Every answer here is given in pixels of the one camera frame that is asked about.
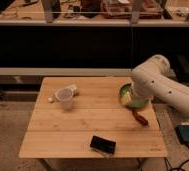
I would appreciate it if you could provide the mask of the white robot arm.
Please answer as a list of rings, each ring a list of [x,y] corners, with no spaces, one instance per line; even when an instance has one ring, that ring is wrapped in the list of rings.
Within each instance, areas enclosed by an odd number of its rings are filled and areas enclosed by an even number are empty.
[[[163,55],[153,55],[131,72],[132,90],[136,97],[160,100],[189,117],[189,87],[169,79],[169,60]]]

